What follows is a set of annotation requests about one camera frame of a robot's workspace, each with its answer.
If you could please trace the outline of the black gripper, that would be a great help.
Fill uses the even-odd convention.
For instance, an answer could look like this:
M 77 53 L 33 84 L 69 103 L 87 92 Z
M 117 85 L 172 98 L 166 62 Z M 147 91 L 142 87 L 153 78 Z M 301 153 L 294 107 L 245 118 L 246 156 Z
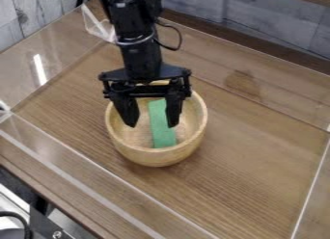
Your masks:
M 139 120 L 137 98 L 166 100 L 168 126 L 180 123 L 184 100 L 192 96 L 192 70 L 168 64 L 161 43 L 150 39 L 118 39 L 125 66 L 105 71 L 98 79 L 103 84 L 103 95 L 114 103 L 125 124 L 135 127 Z

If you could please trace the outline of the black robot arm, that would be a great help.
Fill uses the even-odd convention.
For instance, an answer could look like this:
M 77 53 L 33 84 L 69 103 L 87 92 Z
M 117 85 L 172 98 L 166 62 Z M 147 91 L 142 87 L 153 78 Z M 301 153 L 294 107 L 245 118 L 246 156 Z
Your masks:
M 113 101 L 125 124 L 137 126 L 139 98 L 165 99 L 168 125 L 180 123 L 184 101 L 192 96 L 192 70 L 168 64 L 157 27 L 164 0 L 99 0 L 115 28 L 117 45 L 125 66 L 105 71 L 98 79 L 103 83 L 103 95 Z

